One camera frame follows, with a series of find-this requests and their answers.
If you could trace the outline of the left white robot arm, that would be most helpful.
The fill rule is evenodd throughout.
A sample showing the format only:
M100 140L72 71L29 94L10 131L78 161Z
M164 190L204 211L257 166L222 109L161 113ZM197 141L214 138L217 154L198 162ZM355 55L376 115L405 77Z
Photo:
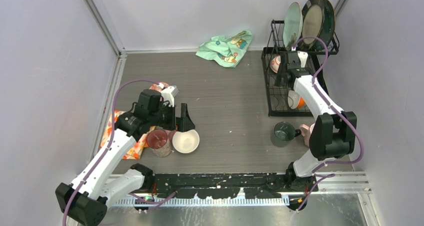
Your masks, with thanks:
M181 104L176 116L176 86L163 90L143 90L130 111L113 122L111 134L92 161L71 183L60 183L55 195L63 213L63 222L70 217L82 225L99 225L108 208L130 192L149 192L155 182L153 171L136 163L119 178L107 182L124 155L136 145L151 127L186 132L195 129L188 106Z

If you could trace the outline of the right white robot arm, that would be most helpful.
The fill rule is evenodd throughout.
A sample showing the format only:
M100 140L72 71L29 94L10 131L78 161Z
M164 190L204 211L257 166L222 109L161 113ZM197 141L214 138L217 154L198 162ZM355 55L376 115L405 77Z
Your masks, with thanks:
M300 95L315 123L309 137L308 151L289 164L284 183L292 191L300 190L313 174L327 163L351 154L355 148L357 117L334 103L311 71L301 66L300 52L280 54L275 85L285 83Z

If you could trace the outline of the black rimmed cream plate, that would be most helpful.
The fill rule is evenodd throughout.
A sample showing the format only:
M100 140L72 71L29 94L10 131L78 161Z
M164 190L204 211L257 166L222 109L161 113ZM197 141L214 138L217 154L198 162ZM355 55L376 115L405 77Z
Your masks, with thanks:
M324 23L324 2L323 0L308 0L302 11L303 26L301 37L304 40L300 47L305 50L310 50L319 37Z

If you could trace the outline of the white bowl orange outside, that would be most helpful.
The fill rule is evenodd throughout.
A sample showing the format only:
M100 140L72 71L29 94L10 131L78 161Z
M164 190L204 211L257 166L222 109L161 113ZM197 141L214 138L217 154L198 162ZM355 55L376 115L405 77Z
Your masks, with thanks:
M303 98L294 90L289 90L287 102L290 109L299 109L305 105Z

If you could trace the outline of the mint green flower plate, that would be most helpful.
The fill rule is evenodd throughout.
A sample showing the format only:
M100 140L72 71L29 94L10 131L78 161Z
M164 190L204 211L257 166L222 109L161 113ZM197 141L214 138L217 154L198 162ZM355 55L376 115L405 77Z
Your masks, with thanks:
M303 29L303 15L298 2L293 2L286 13L282 32L283 45L290 51L296 47L296 42L301 37Z

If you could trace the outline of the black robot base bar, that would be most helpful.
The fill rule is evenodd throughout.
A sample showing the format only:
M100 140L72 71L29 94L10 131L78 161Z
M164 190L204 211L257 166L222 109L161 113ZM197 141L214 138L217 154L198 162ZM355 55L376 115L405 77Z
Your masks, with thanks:
M165 198L175 192L175 198L200 199L236 198L243 193L247 199L278 198L282 193L306 195L316 182L315 177L289 180L281 173L158 173L147 189L134 193L147 193Z

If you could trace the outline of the orange coral pattern bowl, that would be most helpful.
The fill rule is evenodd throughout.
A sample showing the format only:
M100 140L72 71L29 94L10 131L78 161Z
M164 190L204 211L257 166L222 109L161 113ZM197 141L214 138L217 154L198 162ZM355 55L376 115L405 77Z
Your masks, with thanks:
M280 55L275 56L270 62L270 68L274 73L277 73L280 67L281 57Z

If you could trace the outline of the dark blue floral plate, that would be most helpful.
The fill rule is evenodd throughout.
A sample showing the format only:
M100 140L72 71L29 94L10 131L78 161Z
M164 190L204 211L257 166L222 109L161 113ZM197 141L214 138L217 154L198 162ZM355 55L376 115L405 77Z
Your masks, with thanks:
M324 21L322 24L322 30L318 38L321 39L325 43L325 46L327 47L332 41L332 38L334 36L336 17L335 17L334 7L331 4L331 2L329 0L322 0L322 1L324 4Z

